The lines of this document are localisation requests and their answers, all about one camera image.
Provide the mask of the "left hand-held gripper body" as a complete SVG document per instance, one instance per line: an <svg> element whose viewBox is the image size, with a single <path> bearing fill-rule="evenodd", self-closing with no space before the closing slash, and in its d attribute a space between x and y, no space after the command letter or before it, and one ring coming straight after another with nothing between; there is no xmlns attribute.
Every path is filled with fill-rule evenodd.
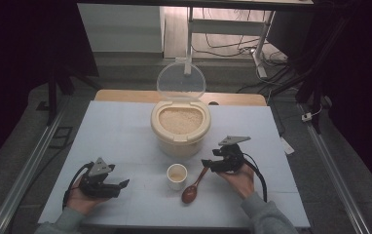
<svg viewBox="0 0 372 234"><path fill-rule="evenodd" d="M118 184L106 184L104 180L114 170L114 165L108 165L98 157L95 162L90 162L88 170L83 173L79 188L88 197L112 198L112 191L121 190Z"/></svg>

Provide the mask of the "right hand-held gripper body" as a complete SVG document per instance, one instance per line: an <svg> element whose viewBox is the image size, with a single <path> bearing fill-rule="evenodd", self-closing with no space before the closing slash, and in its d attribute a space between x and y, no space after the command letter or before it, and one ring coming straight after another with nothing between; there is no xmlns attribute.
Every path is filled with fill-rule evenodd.
<svg viewBox="0 0 372 234"><path fill-rule="evenodd" d="M218 145L222 152L222 160L212 161L213 172L236 172L244 163L245 159L239 147L239 143L250 140L249 136L226 136Z"/></svg>

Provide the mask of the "brown wooden spoon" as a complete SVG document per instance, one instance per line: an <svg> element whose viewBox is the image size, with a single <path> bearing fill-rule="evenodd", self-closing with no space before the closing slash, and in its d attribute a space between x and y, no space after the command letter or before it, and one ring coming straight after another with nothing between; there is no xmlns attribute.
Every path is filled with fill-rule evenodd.
<svg viewBox="0 0 372 234"><path fill-rule="evenodd" d="M181 195L181 201L184 204L190 204L196 199L197 194L198 194L199 183L207 171L208 171L208 167L204 167L200 175L198 176L197 180L183 191Z"/></svg>

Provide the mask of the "cream rice container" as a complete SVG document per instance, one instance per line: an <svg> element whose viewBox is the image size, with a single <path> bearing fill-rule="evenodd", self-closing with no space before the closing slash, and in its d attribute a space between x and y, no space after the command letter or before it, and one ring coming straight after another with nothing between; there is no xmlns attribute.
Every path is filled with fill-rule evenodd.
<svg viewBox="0 0 372 234"><path fill-rule="evenodd" d="M177 135L168 132L159 120L160 113L167 108L197 109L203 114L202 124L189 134ZM211 115L207 105L199 100L166 100L160 101L154 106L150 122L161 150L172 158L186 160L201 150L204 137L211 125Z"/></svg>

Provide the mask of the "white cup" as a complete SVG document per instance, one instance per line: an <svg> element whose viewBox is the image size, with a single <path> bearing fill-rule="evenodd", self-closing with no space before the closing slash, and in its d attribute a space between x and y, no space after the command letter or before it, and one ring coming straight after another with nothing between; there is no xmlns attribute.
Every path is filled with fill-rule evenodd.
<svg viewBox="0 0 372 234"><path fill-rule="evenodd" d="M172 164L167 169L167 185L170 189L179 191L185 184L188 171L182 164Z"/></svg>

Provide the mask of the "white rice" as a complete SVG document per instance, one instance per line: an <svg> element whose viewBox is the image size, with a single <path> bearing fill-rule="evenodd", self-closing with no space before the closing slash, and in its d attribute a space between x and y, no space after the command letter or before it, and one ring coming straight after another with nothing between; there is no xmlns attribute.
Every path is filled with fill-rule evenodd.
<svg viewBox="0 0 372 234"><path fill-rule="evenodd" d="M203 114L194 108L167 108L159 115L165 130L177 135L192 133L203 121Z"/></svg>

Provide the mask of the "person's right hand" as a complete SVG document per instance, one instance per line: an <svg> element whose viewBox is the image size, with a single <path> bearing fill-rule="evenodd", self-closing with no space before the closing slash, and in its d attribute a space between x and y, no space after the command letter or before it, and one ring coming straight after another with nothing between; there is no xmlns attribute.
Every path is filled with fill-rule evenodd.
<svg viewBox="0 0 372 234"><path fill-rule="evenodd" d="M242 199L246 199L255 191L254 171L248 165L242 165L234 174L218 173L218 175L224 178Z"/></svg>

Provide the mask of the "person's left hand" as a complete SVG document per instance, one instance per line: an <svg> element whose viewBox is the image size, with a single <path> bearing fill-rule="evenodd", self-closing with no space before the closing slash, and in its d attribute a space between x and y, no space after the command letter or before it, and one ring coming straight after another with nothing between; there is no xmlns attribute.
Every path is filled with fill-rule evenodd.
<svg viewBox="0 0 372 234"><path fill-rule="evenodd" d="M86 196L78 186L70 190L66 207L82 215L88 215L97 205L108 201L108 198L93 198Z"/></svg>

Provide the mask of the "white table mat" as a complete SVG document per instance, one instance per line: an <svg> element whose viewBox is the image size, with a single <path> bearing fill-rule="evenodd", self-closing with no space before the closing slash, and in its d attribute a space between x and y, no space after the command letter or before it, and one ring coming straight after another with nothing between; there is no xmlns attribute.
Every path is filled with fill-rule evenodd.
<svg viewBox="0 0 372 234"><path fill-rule="evenodd" d="M76 172L101 157L114 165L109 183L130 182L120 196L98 205L88 224L121 227L246 228L248 217L241 198L215 173L200 181L196 200L185 205L181 194L167 185L167 168L174 159L164 154L150 125L150 103L93 101L58 176L41 221L55 221L64 191ZM257 163L257 192L276 203L296 227L309 221L296 182L288 165L272 112L267 106L211 107L211 126L202 149L184 161L187 181L200 175L202 159L212 158L212 149L226 136L250 137L240 148Z"/></svg>

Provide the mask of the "white paper tag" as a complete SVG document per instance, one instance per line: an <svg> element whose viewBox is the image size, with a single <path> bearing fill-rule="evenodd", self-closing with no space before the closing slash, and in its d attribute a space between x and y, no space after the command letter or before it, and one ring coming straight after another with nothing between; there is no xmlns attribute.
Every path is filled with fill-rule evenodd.
<svg viewBox="0 0 372 234"><path fill-rule="evenodd" d="M283 150L286 155L290 155L295 152L293 147L283 137L280 138L280 141L282 143Z"/></svg>

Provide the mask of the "clear container lid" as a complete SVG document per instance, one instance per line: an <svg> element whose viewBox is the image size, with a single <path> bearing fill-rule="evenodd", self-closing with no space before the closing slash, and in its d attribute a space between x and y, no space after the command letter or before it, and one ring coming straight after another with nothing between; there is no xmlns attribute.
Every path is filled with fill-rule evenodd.
<svg viewBox="0 0 372 234"><path fill-rule="evenodd" d="M163 98L200 98L206 89L203 73L189 62L167 65L157 79L157 91Z"/></svg>

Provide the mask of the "wooden table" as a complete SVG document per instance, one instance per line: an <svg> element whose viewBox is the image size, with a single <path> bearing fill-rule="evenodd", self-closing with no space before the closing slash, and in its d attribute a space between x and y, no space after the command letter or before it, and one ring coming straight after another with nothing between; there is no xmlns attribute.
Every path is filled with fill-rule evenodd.
<svg viewBox="0 0 372 234"><path fill-rule="evenodd" d="M98 101L123 101L157 103L162 100L157 91L100 90L95 95ZM200 100L206 104L266 106L266 100L256 94L205 93Z"/></svg>

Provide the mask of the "black tripod stand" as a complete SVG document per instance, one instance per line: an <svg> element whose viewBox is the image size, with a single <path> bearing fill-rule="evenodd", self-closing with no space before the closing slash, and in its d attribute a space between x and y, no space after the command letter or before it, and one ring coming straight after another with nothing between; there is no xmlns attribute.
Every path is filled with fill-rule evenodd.
<svg viewBox="0 0 372 234"><path fill-rule="evenodd" d="M77 68L71 64L52 64L38 72L38 75L48 84L48 103L43 107L48 111L47 125L50 126L57 116L57 90L63 95L72 96L75 92L71 78L77 78L96 91L102 89L102 86L93 80L98 77L96 64Z"/></svg>

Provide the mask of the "black metal stand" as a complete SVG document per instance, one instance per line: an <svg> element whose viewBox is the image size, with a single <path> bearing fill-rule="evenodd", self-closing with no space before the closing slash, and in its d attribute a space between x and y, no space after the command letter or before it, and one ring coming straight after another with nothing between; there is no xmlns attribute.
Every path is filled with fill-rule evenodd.
<svg viewBox="0 0 372 234"><path fill-rule="evenodd" d="M298 103L306 103L313 98L312 124L315 130L320 133L319 112L321 110L322 84L324 81L324 66L329 62L328 56L341 36L344 28L349 22L348 17L335 16L326 21L326 29L309 50L299 58L293 59L289 66L296 71L296 76L282 86L272 90L274 97L289 88L301 84L295 95Z"/></svg>

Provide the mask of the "dark curtain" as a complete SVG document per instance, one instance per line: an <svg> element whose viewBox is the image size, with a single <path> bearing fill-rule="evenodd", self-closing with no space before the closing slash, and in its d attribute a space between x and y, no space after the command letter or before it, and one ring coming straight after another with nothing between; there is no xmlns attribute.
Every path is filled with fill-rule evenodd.
<svg viewBox="0 0 372 234"><path fill-rule="evenodd" d="M372 0L361 0L323 68L329 117L372 174Z"/></svg>
<svg viewBox="0 0 372 234"><path fill-rule="evenodd" d="M0 148L34 88L98 74L78 0L0 0Z"/></svg>

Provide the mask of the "white cabinet panel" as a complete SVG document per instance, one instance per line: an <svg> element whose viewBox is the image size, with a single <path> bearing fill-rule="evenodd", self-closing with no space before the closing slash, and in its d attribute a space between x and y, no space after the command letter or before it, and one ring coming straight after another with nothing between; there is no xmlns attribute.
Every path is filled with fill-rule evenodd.
<svg viewBox="0 0 372 234"><path fill-rule="evenodd" d="M78 4L92 50L102 53L162 53L164 8Z"/></svg>

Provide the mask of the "aluminium rail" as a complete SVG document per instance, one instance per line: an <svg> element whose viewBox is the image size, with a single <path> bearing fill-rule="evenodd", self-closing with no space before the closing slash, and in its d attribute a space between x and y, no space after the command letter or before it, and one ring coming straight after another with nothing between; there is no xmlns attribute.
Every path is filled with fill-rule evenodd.
<svg viewBox="0 0 372 234"><path fill-rule="evenodd" d="M372 234L362 211L350 191L322 134L313 127L312 121L304 122L329 178L341 200L356 234Z"/></svg>
<svg viewBox="0 0 372 234"><path fill-rule="evenodd" d="M45 128L45 131L39 138L38 143L31 154L28 156L27 161L20 170L19 175L2 203L2 206L0 207L0 234L5 233L10 221L13 219L15 211L19 207L20 200L25 195L25 192L36 173L67 106L67 100L63 100L59 104L57 115L54 117L51 124Z"/></svg>

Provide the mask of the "white desk frame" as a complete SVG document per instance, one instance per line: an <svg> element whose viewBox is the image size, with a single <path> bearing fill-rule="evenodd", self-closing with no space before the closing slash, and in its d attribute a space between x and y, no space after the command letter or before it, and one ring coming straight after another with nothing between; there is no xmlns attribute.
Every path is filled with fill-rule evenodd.
<svg viewBox="0 0 372 234"><path fill-rule="evenodd" d="M238 21L223 19L194 19L193 8L188 9L187 16L187 47L186 65L184 73L191 74L192 63L192 35L194 33L224 34L224 35L248 35L257 36L258 44L251 56L256 65L257 75L260 79L266 79L267 73L261 60L261 53L267 38L275 12L271 11L263 21Z"/></svg>

